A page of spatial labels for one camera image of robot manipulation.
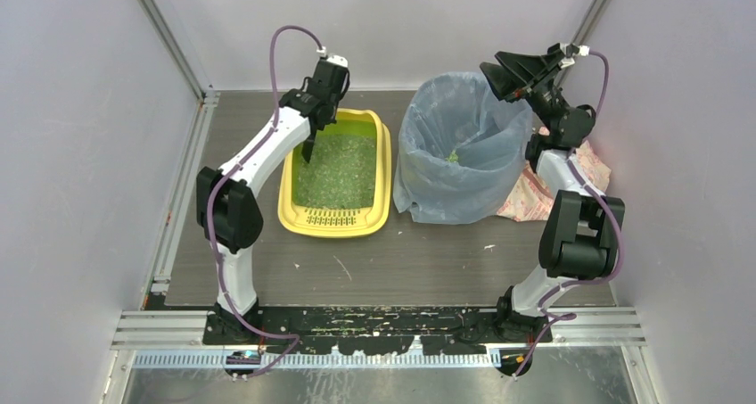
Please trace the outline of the black litter scoop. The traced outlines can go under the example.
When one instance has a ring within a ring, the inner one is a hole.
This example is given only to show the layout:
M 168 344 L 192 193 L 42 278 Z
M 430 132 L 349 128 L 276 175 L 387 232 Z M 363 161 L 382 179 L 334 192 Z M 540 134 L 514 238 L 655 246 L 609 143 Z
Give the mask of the black litter scoop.
M 307 139 L 302 143 L 301 155 L 302 155 L 302 159 L 306 163 L 311 162 L 312 153 L 313 153 L 315 141 L 316 141 L 316 133 L 317 133 L 316 129 L 312 130 L 310 134 L 308 135 Z

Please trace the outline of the yellow litter box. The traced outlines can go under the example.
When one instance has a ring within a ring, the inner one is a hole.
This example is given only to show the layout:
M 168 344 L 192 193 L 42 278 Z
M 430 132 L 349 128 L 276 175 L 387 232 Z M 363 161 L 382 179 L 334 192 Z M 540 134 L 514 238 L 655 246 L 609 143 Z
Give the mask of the yellow litter box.
M 278 218 L 289 231 L 314 237 L 350 238 L 370 235 L 386 222 L 391 197 L 390 132 L 379 116 L 370 110 L 340 108 L 336 121 L 316 134 L 368 136 L 376 141 L 376 171 L 373 205 L 352 210 L 316 209 L 299 206 L 293 201 L 295 174 L 302 163 L 302 144 L 285 158 L 278 197 Z

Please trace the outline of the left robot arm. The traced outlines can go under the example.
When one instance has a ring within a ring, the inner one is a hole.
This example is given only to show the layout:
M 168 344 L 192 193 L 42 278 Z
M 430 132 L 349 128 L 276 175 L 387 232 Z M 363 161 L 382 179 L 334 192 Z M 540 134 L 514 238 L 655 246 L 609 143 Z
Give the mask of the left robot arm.
M 257 195 L 295 147 L 310 158 L 317 131 L 336 121 L 348 89 L 347 60 L 339 55 L 319 59 L 300 88 L 274 98 L 270 121 L 241 151 L 219 168 L 198 173 L 197 222 L 218 272 L 217 303 L 207 324 L 211 339 L 244 340 L 262 333 L 253 325 L 258 295 L 252 281 L 252 246 L 264 226 Z

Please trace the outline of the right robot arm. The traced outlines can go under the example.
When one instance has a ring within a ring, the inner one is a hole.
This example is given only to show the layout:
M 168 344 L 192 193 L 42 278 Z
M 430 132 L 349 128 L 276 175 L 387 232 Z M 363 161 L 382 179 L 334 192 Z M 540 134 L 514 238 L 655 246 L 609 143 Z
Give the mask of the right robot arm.
M 547 330 L 548 309 L 573 288 L 608 281 L 622 256 L 623 200 L 608 197 L 579 166 L 577 149 L 596 124 L 597 108 L 572 106 L 556 84 L 558 75 L 589 56 L 585 45 L 556 44 L 545 54 L 499 51 L 480 66 L 493 95 L 526 102 L 546 128 L 535 133 L 525 159 L 553 195 L 538 247 L 538 266 L 497 301 L 490 329 L 506 338 L 534 339 Z

